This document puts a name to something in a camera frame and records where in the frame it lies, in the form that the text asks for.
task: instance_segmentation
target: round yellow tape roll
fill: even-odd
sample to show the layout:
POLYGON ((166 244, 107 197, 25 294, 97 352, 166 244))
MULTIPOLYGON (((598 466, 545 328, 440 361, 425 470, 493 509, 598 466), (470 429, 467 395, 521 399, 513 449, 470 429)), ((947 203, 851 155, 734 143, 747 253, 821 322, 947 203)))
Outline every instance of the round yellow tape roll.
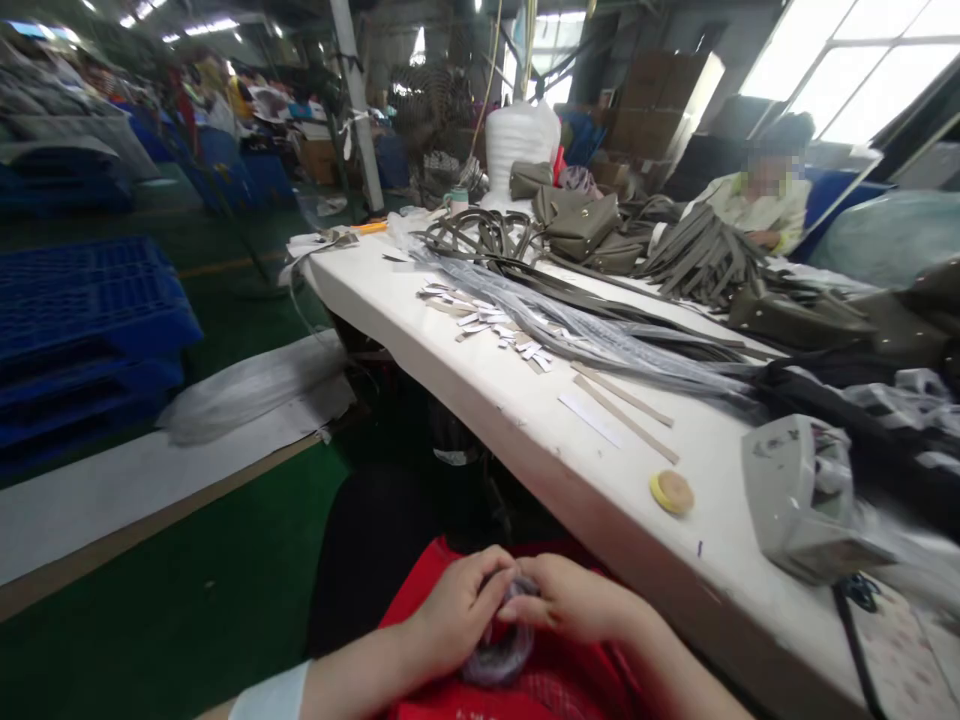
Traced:
POLYGON ((669 513, 683 515, 693 507, 693 490, 686 479, 673 470, 663 470, 650 478, 650 493, 669 513))

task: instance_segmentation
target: white worktable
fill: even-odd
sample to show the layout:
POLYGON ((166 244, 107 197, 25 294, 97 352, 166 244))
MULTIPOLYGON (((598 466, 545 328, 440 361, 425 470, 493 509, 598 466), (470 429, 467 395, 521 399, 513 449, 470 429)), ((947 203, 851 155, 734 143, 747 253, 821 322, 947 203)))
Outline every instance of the white worktable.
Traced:
MULTIPOLYGON (((383 259, 404 256, 389 242, 386 234, 369 235, 358 247, 313 255, 307 280, 332 312, 383 344, 580 542, 764 706, 784 718, 867 716, 829 590, 794 580, 757 546, 740 464, 746 425, 698 400, 616 380, 675 420, 668 429, 614 400, 680 455, 676 469, 696 493, 696 507, 680 519, 668 515, 648 487, 668 462, 629 432, 616 448, 561 404, 563 393, 593 402, 573 385, 565 361, 537 375, 516 352, 498 349, 492 332, 456 342, 455 319, 416 296, 427 275, 443 278, 399 272, 383 259)), ((537 267, 693 329, 743 339, 693 311, 537 267)))

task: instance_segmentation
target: factory floor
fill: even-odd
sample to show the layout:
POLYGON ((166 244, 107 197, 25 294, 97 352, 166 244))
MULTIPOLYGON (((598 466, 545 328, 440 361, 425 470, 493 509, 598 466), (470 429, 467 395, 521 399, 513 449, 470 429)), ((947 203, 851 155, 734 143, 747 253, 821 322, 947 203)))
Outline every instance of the factory floor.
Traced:
MULTIPOLYGON (((349 223, 346 213, 330 220, 349 223)), ((295 210, 241 223, 274 271, 287 238, 308 230, 295 210)), ((306 332, 289 299, 237 297, 235 289, 255 278, 237 233, 202 211, 137 213, 16 224, 5 228, 0 250, 154 237, 180 272, 205 333, 185 354, 192 383, 306 332)), ((309 289, 299 298, 311 321, 328 324, 309 289)), ((407 465, 430 454, 423 438, 411 439, 422 431, 394 423, 391 416, 402 411, 389 393, 381 396, 372 414, 348 423, 330 445, 306 449, 0 624, 3 716, 191 718, 300 661, 314 568, 340 483, 371 449, 378 461, 407 465)), ((149 430, 131 428, 68 459, 149 430)))

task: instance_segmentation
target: person's hands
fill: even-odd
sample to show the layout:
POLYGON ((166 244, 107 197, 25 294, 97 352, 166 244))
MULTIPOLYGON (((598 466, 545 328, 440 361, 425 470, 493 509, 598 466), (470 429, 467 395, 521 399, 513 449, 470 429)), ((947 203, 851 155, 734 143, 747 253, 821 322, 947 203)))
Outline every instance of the person's hands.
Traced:
POLYGON ((540 597, 511 598, 497 618, 550 629, 576 642, 617 639, 631 613, 649 606, 629 590, 559 555, 520 558, 520 572, 540 586, 540 597))
POLYGON ((759 230, 757 232, 747 233, 747 237, 757 245, 770 250, 773 250, 773 248, 780 244, 780 233, 775 230, 759 230))
POLYGON ((451 673, 467 661, 516 575, 516 560, 497 545, 447 568, 430 597, 407 621, 409 642, 422 663, 423 682, 451 673), (483 579, 494 572, 481 589, 483 579))

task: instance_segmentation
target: ceiling light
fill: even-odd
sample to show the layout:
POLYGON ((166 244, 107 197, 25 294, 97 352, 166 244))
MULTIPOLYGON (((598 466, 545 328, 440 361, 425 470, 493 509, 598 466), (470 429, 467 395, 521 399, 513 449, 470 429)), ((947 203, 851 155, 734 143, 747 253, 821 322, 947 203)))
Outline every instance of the ceiling light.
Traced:
POLYGON ((221 30, 230 30, 235 27, 239 27, 240 23, 231 18, 224 18, 223 20, 217 20, 213 23, 207 23, 206 25, 194 25, 192 28, 187 28, 185 32, 191 37, 194 35, 206 35, 211 32, 219 32, 221 30))

